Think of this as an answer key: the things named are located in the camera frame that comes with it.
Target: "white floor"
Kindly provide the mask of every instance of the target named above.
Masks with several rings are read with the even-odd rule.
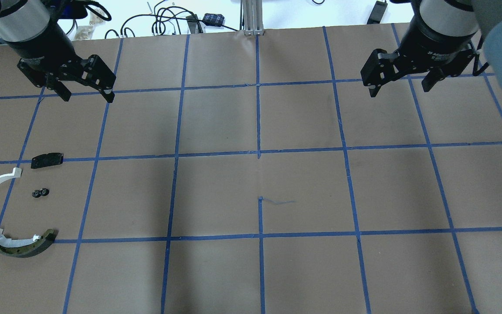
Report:
[[[112,20],[98,26],[92,39],[102,39],[110,28],[119,32],[127,18],[136,14],[149,14],[149,5],[159,2],[146,0],[99,0],[112,15]],[[316,5],[311,0],[263,0],[263,20],[265,28],[305,28],[318,26],[358,25],[366,24],[375,0],[325,0]],[[167,0],[160,7],[180,6],[195,12],[199,18],[205,13],[222,14],[225,25],[239,29],[239,0]],[[382,23],[410,22],[413,12],[410,4],[388,4]],[[153,17],[134,18],[126,26],[131,28],[137,37],[151,36]],[[61,20],[59,24],[67,31],[71,20]],[[78,20],[78,25],[88,25],[89,18]],[[182,31],[188,32],[187,23],[180,20]],[[205,32],[230,31],[224,28],[206,27]]]

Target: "black cable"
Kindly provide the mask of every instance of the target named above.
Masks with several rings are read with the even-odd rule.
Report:
[[[123,22],[121,28],[119,29],[119,33],[121,35],[125,36],[125,33],[123,32],[123,29],[125,28],[125,24],[127,24],[127,22],[129,22],[130,20],[133,20],[134,18],[140,17],[140,16],[153,16],[153,17],[155,17],[154,14],[137,14],[137,15],[133,15],[130,18],[128,18],[127,20],[125,20],[125,22]]]
[[[160,14],[160,19],[159,19],[159,18],[158,18],[158,15],[159,15],[159,13],[160,13],[160,10],[163,10],[163,12],[162,12],[162,14]],[[162,20],[162,19],[164,18],[164,14],[165,14],[166,10],[167,10],[167,11],[169,11],[169,12],[170,12],[170,13],[171,13],[174,17],[177,17],[179,14],[182,14],[182,13],[188,12],[186,9],[183,9],[183,11],[182,11],[182,12],[179,12],[179,13],[177,13],[177,14],[174,14],[174,12],[171,10],[171,7],[168,7],[168,8],[159,8],[159,9],[158,9],[158,11],[157,11],[157,13],[156,13],[156,20],[161,20],[162,22],[164,22],[163,24],[160,24],[160,27],[161,27],[162,25],[164,26],[164,31],[163,31],[163,32],[161,32],[161,34],[164,34],[164,33],[166,32],[166,30],[165,30],[165,28],[166,28],[166,24],[165,24],[165,22],[171,22],[171,20],[172,20],[171,18],[170,18],[170,19],[168,19],[168,20]],[[179,31],[179,34],[181,34],[181,27],[180,27],[179,20],[176,20],[176,24],[177,24],[177,29],[178,29],[178,31]]]
[[[109,34],[110,32],[114,32],[114,33],[115,33],[115,35],[117,36],[117,38],[119,38],[119,34],[117,33],[117,31],[115,31],[115,30],[108,30],[108,31],[106,32],[106,34],[104,35],[104,39],[108,38],[108,34]]]
[[[125,37],[126,37],[126,38],[128,37],[128,36],[127,36],[127,30],[130,30],[130,31],[131,31],[131,33],[133,34],[133,37],[137,37],[137,36],[135,36],[135,32],[134,32],[131,28],[126,27],[126,28],[125,28]]]
[[[71,25],[71,28],[65,34],[71,34],[71,32],[73,31],[73,28],[75,28],[75,26],[77,26],[77,28],[78,28],[78,24],[76,23],[76,20],[73,20],[73,24]]]
[[[100,3],[96,2],[96,1],[86,1],[84,3],[84,6],[87,10],[89,10],[90,12],[94,13],[95,16],[98,16],[99,18],[101,18],[102,20],[105,20],[106,22],[109,22],[110,20],[112,20],[112,15],[110,14],[110,12],[108,12],[108,10],[106,10],[106,8],[101,5]],[[106,15],[107,17],[104,17],[102,14],[100,14],[99,12],[97,12],[96,10],[94,10],[93,8],[91,8],[90,6],[95,6],[99,9],[101,9]]]
[[[183,12],[179,12],[177,14],[174,14],[174,16],[164,16],[163,14],[166,12],[165,9],[168,9],[171,11],[172,8],[179,8],[181,10],[183,10]],[[168,8],[161,8],[159,9],[159,11],[157,13],[160,12],[160,10],[164,10],[164,12],[162,12],[161,15],[158,15],[158,14],[137,14],[137,15],[134,15],[134,16],[131,16],[130,18],[128,18],[127,20],[125,20],[125,22],[123,22],[123,24],[121,25],[121,28],[119,29],[119,33],[122,35],[122,36],[127,36],[126,32],[125,32],[125,26],[126,24],[130,21],[130,20],[133,20],[134,18],[137,18],[137,17],[141,17],[141,16],[152,16],[154,17],[156,20],[155,22],[153,22],[152,26],[151,26],[151,29],[152,29],[152,34],[164,34],[165,33],[165,23],[170,21],[170,20],[190,20],[192,22],[203,22],[203,20],[199,20],[199,19],[195,19],[195,18],[183,18],[183,17],[177,17],[178,14],[182,14],[182,13],[185,13],[185,12],[188,12],[189,14],[191,14],[192,16],[194,15],[193,12],[187,10],[186,8],[182,8],[182,7],[178,7],[178,6],[170,6]],[[225,25],[221,25],[220,27],[225,27],[229,30],[232,30],[232,31],[237,31],[235,28],[231,28],[229,26],[225,26]]]
[[[239,2],[239,30],[243,30],[243,1]]]
[[[486,62],[480,69],[478,69],[478,66],[480,65],[480,54],[478,51],[482,49],[482,46],[484,45],[484,37],[480,37],[480,42],[478,42],[478,48],[476,49],[476,57],[474,57],[474,68],[472,69],[472,75],[477,77],[480,74],[484,73],[485,70],[488,69],[489,67],[489,62]]]
[[[162,1],[158,2],[158,4],[156,4],[156,5],[154,6],[154,11],[153,11],[153,12],[154,12],[154,15],[157,15],[157,14],[156,14],[156,8],[157,8],[160,4],[163,4],[163,3],[164,3],[164,2],[166,2],[166,1],[168,1],[168,0],[162,0]]]

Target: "olive green curved part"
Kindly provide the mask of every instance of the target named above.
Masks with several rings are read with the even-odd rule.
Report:
[[[42,238],[36,240],[33,244],[24,245],[19,248],[6,248],[5,246],[0,246],[0,253],[15,258],[29,258],[38,255],[49,248],[50,245],[54,243],[57,235],[57,231],[48,229],[44,235],[42,235]]]

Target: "black electronic device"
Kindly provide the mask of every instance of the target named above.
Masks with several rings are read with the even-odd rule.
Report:
[[[375,6],[373,6],[373,10],[371,11],[371,15],[369,16],[369,19],[367,20],[367,24],[379,24],[381,23],[381,20],[383,19],[383,15],[385,14],[385,11],[387,10],[387,0],[383,1],[378,1],[375,2]]]

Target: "metal post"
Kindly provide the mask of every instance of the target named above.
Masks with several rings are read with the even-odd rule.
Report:
[[[263,0],[241,0],[243,3],[244,33],[263,34]]]

